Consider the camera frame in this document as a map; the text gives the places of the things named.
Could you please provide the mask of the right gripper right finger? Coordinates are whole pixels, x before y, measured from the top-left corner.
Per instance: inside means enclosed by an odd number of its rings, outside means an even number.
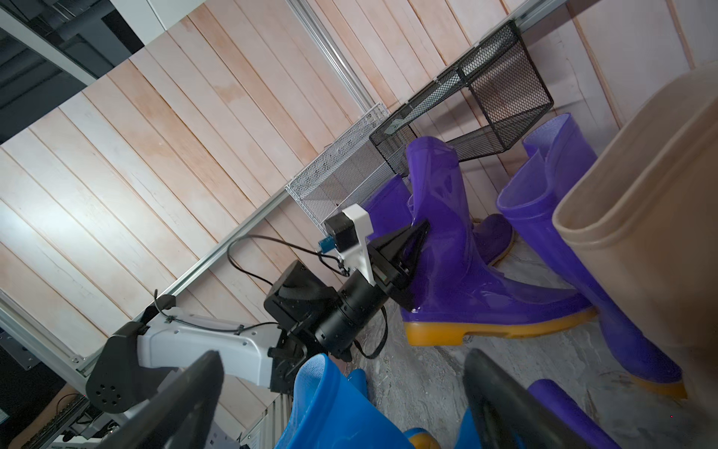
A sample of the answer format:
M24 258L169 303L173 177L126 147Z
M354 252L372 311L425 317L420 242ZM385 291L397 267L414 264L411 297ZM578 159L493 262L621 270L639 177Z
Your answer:
M589 447L483 351L467 354L463 384L483 448Z

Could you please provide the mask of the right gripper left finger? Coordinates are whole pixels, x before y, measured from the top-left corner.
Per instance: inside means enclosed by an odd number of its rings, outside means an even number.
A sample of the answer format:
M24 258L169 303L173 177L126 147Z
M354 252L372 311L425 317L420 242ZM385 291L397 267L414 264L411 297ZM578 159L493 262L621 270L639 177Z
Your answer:
M223 379L220 354L208 351L98 446L223 448L224 432L214 422Z

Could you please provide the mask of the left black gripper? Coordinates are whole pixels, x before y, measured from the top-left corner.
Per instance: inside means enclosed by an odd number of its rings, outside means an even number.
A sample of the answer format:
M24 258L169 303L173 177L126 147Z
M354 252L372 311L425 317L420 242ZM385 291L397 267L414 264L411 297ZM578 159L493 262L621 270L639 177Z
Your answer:
M314 331L327 353L350 359L359 332L389 299L407 311L414 308L411 283L429 230L428 220L422 220L370 241L368 254L376 284L370 285L355 271L337 293Z

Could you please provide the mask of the blue boot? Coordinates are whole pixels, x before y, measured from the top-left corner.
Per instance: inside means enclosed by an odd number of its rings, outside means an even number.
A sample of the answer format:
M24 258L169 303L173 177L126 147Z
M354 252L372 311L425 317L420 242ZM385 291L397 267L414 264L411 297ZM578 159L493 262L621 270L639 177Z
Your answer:
M295 378L293 409L278 448L438 448L426 430L401 431L326 355Z

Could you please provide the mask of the beige boot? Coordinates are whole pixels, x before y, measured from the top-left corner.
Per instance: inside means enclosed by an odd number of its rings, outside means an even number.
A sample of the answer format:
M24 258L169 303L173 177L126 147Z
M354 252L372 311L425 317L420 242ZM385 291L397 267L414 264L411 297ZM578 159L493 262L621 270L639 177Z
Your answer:
M655 93L558 215L613 301L717 414L717 67Z

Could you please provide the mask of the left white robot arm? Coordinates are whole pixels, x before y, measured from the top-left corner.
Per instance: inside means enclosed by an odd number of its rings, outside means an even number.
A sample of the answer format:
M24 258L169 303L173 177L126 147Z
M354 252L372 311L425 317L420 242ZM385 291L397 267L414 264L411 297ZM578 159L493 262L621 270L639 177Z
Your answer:
M189 368L207 351L218 352L226 374L286 395L315 355L352 361L352 351L362 348L358 334L387 300L413 306L411 282L430 224L422 220L373 241L370 229L345 213L327 225L348 277L340 289L295 260L266 297L271 321L255 325L192 319L172 295L156 297L106 342L85 387L89 402L105 413L126 412L152 398L172 370Z

